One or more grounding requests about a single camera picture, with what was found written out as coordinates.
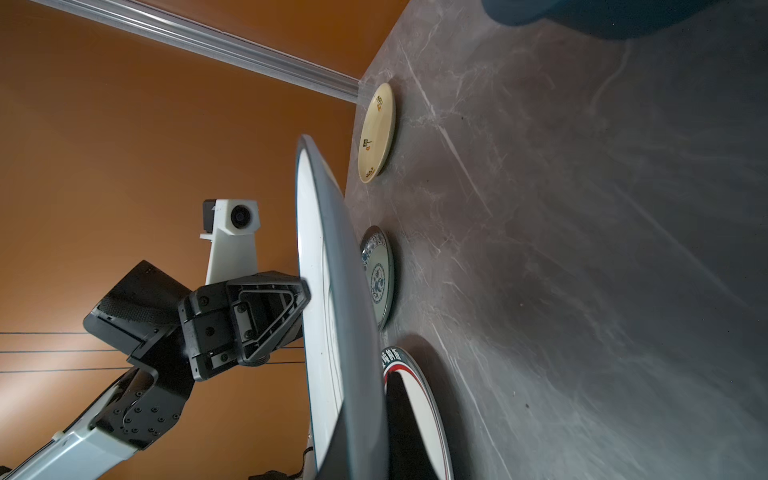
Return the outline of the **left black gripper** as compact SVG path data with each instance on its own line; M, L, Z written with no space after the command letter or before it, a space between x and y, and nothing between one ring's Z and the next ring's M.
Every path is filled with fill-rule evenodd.
M301 338L311 299L304 279L276 271L189 293L141 261L84 318L85 330L131 365L91 428L148 448L176 425L195 380L264 365L272 352Z

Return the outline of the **white plate black emblem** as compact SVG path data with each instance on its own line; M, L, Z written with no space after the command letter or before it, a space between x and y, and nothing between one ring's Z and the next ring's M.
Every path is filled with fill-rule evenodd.
M314 140L296 155L299 272L311 298L303 333L320 479L386 479L389 446L380 343L344 196Z

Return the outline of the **cream yellow floral plate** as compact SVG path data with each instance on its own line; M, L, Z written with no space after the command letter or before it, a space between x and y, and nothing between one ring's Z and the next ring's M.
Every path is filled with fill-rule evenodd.
M360 180L370 183L383 169L394 138L396 105L389 83L378 86L363 121L358 148Z

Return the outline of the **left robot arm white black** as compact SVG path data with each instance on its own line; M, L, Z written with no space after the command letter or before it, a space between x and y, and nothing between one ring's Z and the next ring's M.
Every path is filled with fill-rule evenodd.
M301 335L307 282L276 271L190 290L137 264L85 317L130 369L4 479L97 479L179 421L196 383L259 367Z

